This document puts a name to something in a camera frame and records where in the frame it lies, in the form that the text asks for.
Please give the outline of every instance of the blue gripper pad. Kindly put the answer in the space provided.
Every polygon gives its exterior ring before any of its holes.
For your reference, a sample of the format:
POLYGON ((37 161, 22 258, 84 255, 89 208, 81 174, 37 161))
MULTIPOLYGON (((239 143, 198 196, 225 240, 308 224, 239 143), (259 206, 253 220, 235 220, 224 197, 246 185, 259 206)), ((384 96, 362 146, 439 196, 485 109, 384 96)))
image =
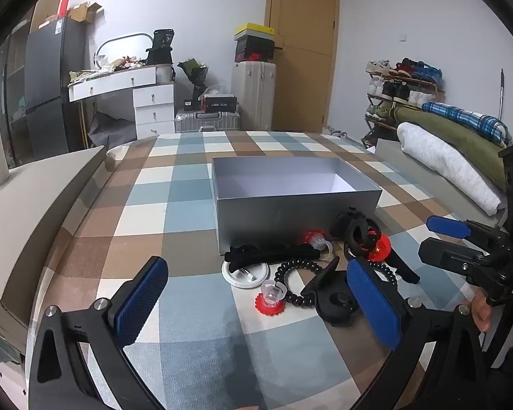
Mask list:
POLYGON ((168 277, 167 262, 161 257, 157 258, 115 314, 114 334, 118 346, 124 347, 135 342, 167 284, 168 277))
POLYGON ((346 278, 380 343, 395 350, 401 340, 401 322, 397 313, 356 259, 348 263, 346 278))
POLYGON ((471 235, 471 230, 465 222, 446 217, 430 216, 425 222, 425 226, 434 233, 449 235, 457 239, 465 239, 471 235))

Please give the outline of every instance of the door frame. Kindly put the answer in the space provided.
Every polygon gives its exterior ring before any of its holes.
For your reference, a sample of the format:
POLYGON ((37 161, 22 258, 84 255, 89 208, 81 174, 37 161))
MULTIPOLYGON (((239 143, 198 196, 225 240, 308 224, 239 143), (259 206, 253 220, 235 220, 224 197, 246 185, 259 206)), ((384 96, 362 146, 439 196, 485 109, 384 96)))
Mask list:
MULTIPOLYGON (((270 18, 272 15, 272 0, 266 0, 266 9, 264 11, 264 25, 269 27, 270 18)), ((329 121, 329 109, 330 109, 330 98, 332 95, 332 82, 334 80, 334 69, 337 64, 337 45, 338 45, 338 27, 340 24, 340 0, 337 0, 335 14, 334 14, 334 34, 332 37, 332 55, 331 55, 331 67, 329 75, 329 91, 327 92, 327 100, 325 104, 325 114, 323 116, 323 123, 321 130, 327 125, 329 121)))

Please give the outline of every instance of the wooden door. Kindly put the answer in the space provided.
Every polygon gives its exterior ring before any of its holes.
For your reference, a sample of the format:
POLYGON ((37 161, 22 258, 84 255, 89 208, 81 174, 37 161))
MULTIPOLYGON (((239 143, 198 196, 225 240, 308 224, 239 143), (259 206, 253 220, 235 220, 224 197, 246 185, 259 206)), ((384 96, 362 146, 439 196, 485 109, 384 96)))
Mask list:
POLYGON ((276 51, 274 130, 321 132, 336 55, 338 0, 271 0, 269 25, 285 40, 276 51))

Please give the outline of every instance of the open gray box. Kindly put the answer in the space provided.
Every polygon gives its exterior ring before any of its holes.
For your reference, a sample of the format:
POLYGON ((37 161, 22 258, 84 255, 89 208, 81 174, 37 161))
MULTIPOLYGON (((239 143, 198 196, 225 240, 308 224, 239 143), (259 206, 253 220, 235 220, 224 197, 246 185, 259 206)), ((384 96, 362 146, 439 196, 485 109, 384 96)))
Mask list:
POLYGON ((373 216, 381 188, 338 157, 219 157, 212 164, 216 237, 230 246, 299 243, 351 206, 373 216))

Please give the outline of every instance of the blue plaid blanket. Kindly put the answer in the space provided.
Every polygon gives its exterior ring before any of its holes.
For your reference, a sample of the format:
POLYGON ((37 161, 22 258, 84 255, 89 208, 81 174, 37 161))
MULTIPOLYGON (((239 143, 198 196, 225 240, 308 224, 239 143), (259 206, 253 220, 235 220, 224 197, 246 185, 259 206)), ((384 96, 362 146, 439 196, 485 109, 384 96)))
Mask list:
POLYGON ((437 114, 461 124, 462 126, 475 131, 486 140, 501 146, 501 148, 505 148, 509 145, 509 141, 511 139, 509 130, 504 123, 495 117, 479 114, 477 112, 464 111, 463 109, 455 106, 435 102, 424 103, 422 105, 422 111, 437 114))

